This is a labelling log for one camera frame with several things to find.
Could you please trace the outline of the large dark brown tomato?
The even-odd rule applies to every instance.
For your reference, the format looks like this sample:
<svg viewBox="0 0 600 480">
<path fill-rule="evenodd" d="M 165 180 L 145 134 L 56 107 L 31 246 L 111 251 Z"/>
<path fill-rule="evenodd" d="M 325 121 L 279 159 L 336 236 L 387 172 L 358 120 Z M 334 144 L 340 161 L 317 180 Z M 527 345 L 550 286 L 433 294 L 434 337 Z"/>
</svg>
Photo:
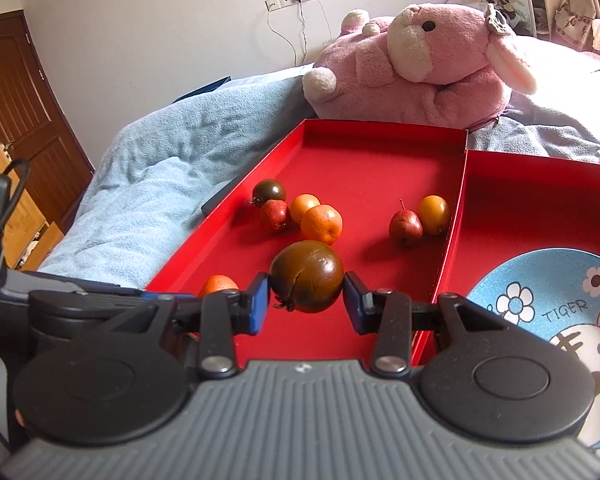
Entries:
<svg viewBox="0 0 600 480">
<path fill-rule="evenodd" d="M 302 313 L 318 313 L 331 307 L 340 295 L 343 279 L 340 257 L 316 240 L 285 247 L 268 270 L 276 307 Z"/>
</svg>

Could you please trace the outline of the orange tangerine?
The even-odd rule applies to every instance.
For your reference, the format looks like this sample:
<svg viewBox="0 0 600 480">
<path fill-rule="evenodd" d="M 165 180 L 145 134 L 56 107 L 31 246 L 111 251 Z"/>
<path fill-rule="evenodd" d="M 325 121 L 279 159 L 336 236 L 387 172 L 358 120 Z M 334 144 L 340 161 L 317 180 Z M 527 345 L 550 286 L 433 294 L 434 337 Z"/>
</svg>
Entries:
<svg viewBox="0 0 600 480">
<path fill-rule="evenodd" d="M 308 240 L 326 245 L 335 243 L 343 229 L 340 212 L 333 206 L 321 204 L 306 212 L 300 222 L 300 230 Z"/>
</svg>

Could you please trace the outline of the small red apple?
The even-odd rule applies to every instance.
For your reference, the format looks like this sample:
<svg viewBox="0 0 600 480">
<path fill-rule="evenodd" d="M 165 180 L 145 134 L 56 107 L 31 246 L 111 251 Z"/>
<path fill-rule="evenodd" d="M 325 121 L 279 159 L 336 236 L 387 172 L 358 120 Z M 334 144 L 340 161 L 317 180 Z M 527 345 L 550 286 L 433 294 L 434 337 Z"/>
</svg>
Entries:
<svg viewBox="0 0 600 480">
<path fill-rule="evenodd" d="M 267 200 L 261 207 L 262 216 L 269 229 L 285 229 L 289 222 L 289 208 L 284 200 Z"/>
</svg>

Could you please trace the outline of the red apple with stem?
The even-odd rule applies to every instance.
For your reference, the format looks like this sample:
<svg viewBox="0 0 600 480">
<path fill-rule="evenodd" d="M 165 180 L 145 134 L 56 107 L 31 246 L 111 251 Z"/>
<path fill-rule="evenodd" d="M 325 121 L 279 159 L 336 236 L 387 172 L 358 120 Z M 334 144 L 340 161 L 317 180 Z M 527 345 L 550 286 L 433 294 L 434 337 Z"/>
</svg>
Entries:
<svg viewBox="0 0 600 480">
<path fill-rule="evenodd" d="M 402 245 L 417 243 L 424 235 L 424 228 L 415 211 L 407 209 L 400 200 L 400 209 L 392 216 L 389 222 L 390 238 Z"/>
</svg>

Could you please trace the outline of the yellow orange fruit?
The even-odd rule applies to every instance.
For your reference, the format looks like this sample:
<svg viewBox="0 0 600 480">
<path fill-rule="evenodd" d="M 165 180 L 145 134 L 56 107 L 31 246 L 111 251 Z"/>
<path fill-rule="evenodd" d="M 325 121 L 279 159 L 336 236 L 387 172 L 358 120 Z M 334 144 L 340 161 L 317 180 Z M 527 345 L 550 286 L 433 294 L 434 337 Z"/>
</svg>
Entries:
<svg viewBox="0 0 600 480">
<path fill-rule="evenodd" d="M 419 203 L 418 218 L 424 232 L 431 236 L 446 232 L 451 222 L 451 209 L 439 195 L 427 195 Z"/>
</svg>

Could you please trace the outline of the left red tray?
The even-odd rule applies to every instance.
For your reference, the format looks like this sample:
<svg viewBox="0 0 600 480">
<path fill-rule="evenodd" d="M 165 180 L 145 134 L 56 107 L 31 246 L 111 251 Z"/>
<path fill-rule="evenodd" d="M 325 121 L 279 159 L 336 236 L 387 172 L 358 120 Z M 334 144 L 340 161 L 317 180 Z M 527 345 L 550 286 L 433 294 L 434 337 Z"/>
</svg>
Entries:
<svg viewBox="0 0 600 480">
<path fill-rule="evenodd" d="M 208 200 L 192 235 L 149 283 L 153 292 L 200 292 L 213 275 L 240 286 L 268 270 L 286 246 L 302 239 L 296 222 L 274 229 L 252 201 L 253 188 L 274 179 L 290 209 L 315 197 L 317 227 L 334 239 L 344 267 L 371 289 L 396 289 L 429 301 L 448 242 L 426 235 L 411 245 L 389 235 L 393 215 L 416 210 L 429 195 L 455 205 L 466 134 L 462 130 L 384 122 L 308 119 L 245 177 Z"/>
</svg>

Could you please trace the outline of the red tray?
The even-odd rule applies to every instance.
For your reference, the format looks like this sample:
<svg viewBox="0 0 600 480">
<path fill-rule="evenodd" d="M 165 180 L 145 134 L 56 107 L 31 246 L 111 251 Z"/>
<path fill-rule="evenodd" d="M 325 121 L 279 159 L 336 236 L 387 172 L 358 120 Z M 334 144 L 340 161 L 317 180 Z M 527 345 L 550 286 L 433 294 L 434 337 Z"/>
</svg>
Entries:
<svg viewBox="0 0 600 480">
<path fill-rule="evenodd" d="M 213 275 L 240 286 L 268 270 L 286 246 L 302 239 L 296 222 L 274 229 L 252 201 L 253 188 L 274 179 L 290 209 L 315 197 L 317 227 L 334 239 L 344 267 L 371 289 L 396 289 L 429 301 L 448 242 L 426 235 L 411 245 L 389 235 L 393 215 L 416 210 L 429 195 L 455 205 L 466 134 L 462 130 L 384 122 L 308 119 L 245 177 L 208 200 L 192 235 L 149 283 L 153 292 L 200 292 Z"/>
<path fill-rule="evenodd" d="M 547 248 L 600 256 L 600 165 L 468 152 L 436 291 L 468 298 L 502 263 Z"/>
</svg>

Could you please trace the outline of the small dark tomato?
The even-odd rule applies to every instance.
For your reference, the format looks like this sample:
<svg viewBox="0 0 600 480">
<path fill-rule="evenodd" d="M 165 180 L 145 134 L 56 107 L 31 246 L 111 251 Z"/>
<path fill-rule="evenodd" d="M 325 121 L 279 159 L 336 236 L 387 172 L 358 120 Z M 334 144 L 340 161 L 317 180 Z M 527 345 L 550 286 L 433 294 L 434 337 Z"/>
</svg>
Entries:
<svg viewBox="0 0 600 480">
<path fill-rule="evenodd" d="M 261 207 L 269 200 L 286 200 L 284 186 L 275 179 L 264 179 L 258 182 L 252 189 L 251 203 Z"/>
</svg>

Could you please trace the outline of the orange kumquat behind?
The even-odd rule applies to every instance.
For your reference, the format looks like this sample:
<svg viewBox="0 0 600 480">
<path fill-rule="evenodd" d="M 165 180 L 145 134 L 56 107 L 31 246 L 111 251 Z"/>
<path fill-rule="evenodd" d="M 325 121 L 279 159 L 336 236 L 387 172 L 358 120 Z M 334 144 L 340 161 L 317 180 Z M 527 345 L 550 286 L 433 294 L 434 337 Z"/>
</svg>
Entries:
<svg viewBox="0 0 600 480">
<path fill-rule="evenodd" d="M 296 196 L 289 206 L 291 219 L 300 223 L 304 214 L 320 203 L 320 200 L 313 194 L 304 193 Z"/>
</svg>

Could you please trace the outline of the light blue blanket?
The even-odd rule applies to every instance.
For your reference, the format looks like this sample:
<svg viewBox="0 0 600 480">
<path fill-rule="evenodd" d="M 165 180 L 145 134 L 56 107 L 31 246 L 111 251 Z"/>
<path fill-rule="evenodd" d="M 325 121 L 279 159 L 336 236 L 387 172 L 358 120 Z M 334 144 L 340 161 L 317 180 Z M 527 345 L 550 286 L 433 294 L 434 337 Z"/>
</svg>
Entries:
<svg viewBox="0 0 600 480">
<path fill-rule="evenodd" d="M 514 93 L 473 150 L 600 164 L 600 56 L 526 38 L 538 88 Z M 303 67 L 237 79 L 124 127 L 100 162 L 44 273 L 143 288 L 230 180 L 313 116 Z"/>
</svg>

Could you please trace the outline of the right red tray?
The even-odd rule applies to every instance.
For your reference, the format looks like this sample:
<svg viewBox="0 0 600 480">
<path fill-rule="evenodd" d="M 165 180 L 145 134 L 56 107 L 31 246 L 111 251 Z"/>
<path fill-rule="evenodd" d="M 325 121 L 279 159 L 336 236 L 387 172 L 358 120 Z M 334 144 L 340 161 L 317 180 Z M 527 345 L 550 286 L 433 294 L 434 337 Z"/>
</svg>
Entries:
<svg viewBox="0 0 600 480">
<path fill-rule="evenodd" d="M 468 152 L 436 291 L 468 298 L 502 263 L 547 248 L 600 256 L 600 165 Z"/>
</svg>

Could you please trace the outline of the blue tiger plate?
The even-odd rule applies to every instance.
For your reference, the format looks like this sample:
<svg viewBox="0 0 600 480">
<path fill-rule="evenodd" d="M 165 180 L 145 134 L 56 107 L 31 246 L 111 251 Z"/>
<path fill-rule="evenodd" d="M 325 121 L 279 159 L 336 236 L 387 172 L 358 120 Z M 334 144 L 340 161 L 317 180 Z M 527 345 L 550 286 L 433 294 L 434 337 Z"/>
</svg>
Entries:
<svg viewBox="0 0 600 480">
<path fill-rule="evenodd" d="M 579 439 L 600 458 L 600 256 L 571 248 L 526 252 L 486 274 L 468 299 L 588 368 L 594 401 Z"/>
</svg>

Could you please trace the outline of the brown wooden door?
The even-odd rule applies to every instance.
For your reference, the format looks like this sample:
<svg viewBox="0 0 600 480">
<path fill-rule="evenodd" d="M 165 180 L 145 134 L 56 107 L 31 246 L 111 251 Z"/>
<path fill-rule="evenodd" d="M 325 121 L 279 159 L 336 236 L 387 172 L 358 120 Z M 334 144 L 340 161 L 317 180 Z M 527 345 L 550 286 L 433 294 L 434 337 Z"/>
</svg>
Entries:
<svg viewBox="0 0 600 480">
<path fill-rule="evenodd" d="M 94 168 L 76 140 L 38 60 L 21 11 L 0 14 L 0 142 L 30 164 L 26 189 L 67 232 Z"/>
</svg>

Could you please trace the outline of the pink plush rabbit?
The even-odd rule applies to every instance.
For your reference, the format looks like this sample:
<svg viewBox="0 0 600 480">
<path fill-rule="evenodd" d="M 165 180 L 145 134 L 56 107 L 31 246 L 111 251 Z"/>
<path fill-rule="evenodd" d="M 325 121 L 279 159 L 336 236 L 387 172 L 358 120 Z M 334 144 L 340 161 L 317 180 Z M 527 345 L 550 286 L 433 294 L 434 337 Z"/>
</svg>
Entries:
<svg viewBox="0 0 600 480">
<path fill-rule="evenodd" d="M 494 6 L 423 3 L 380 18 L 349 12 L 302 87 L 322 119 L 468 129 L 536 80 Z"/>
</svg>

